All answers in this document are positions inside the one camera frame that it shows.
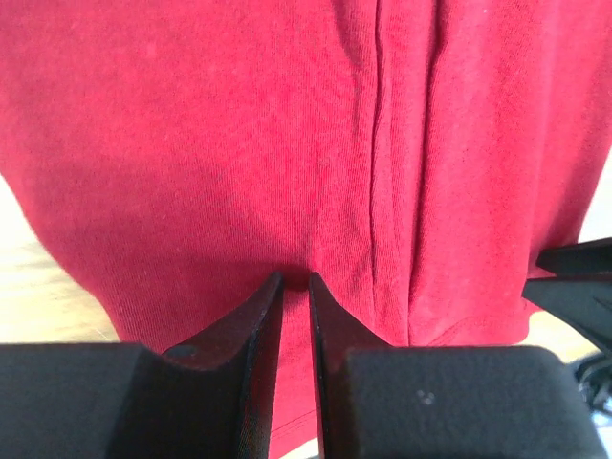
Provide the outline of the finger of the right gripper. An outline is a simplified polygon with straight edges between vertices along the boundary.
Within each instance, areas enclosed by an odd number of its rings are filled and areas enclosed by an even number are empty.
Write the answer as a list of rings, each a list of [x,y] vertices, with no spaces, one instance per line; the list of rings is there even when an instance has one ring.
[[[553,249],[538,256],[536,265],[556,275],[610,274],[612,239],[604,238]]]
[[[611,353],[611,275],[585,274],[526,281],[522,297]]]

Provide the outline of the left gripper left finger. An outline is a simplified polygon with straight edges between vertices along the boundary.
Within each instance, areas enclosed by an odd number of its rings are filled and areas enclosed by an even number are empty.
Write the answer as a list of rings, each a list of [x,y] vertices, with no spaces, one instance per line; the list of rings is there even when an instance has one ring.
[[[271,275],[202,332],[133,343],[5,344],[5,458],[265,458],[283,280]]]

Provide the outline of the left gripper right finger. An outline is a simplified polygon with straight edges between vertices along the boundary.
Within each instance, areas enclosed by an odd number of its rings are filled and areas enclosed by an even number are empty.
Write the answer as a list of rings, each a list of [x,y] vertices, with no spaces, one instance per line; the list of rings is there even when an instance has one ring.
[[[309,280],[323,458],[602,458],[569,368],[536,346],[397,347]]]

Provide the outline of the dark red t-shirt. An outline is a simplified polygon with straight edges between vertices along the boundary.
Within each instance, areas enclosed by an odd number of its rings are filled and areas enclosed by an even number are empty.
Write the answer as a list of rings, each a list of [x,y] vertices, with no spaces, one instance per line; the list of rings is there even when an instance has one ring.
[[[5,1],[1,173],[121,339],[282,273],[270,455],[315,438],[308,280],[398,346],[510,345],[611,147],[607,1]]]

